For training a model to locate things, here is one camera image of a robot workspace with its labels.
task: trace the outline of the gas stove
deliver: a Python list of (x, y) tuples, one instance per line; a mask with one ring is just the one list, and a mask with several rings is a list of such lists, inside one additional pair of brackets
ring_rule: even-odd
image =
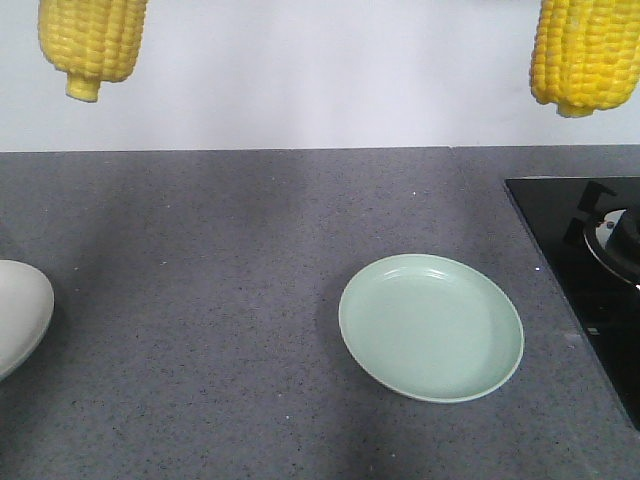
[(506, 184), (640, 430), (640, 177)]

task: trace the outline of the plate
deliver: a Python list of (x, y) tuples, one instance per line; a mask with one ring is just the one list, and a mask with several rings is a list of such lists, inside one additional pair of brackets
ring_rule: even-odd
[(383, 258), (347, 284), (342, 338), (373, 378), (418, 400), (473, 400), (502, 386), (524, 350), (505, 293), (480, 272), (434, 255)]

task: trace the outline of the speckled countertop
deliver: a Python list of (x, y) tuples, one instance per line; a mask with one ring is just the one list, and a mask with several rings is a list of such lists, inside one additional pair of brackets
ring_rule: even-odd
[[(56, 292), (0, 383), (0, 478), (636, 478), (640, 435), (503, 184), (628, 174), (640, 147), (0, 154), (0, 257)], [(510, 296), (501, 389), (422, 403), (349, 356), (343, 287), (406, 252)]]

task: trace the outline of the corn cob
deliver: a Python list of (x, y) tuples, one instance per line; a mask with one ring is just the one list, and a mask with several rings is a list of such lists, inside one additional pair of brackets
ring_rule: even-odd
[(147, 0), (40, 0), (42, 51), (67, 72), (67, 95), (98, 100), (100, 82), (121, 82), (136, 63)]
[(640, 1), (543, 0), (531, 91), (565, 117), (615, 108), (640, 73)]

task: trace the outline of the stove burner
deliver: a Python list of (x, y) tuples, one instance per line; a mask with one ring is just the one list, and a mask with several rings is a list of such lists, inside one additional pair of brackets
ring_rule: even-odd
[(593, 256), (611, 273), (640, 289), (640, 208), (613, 210), (598, 218), (592, 215), (584, 238)]
[(640, 176), (506, 183), (640, 430)]
[(640, 264), (640, 207), (627, 208), (615, 226), (608, 244)]

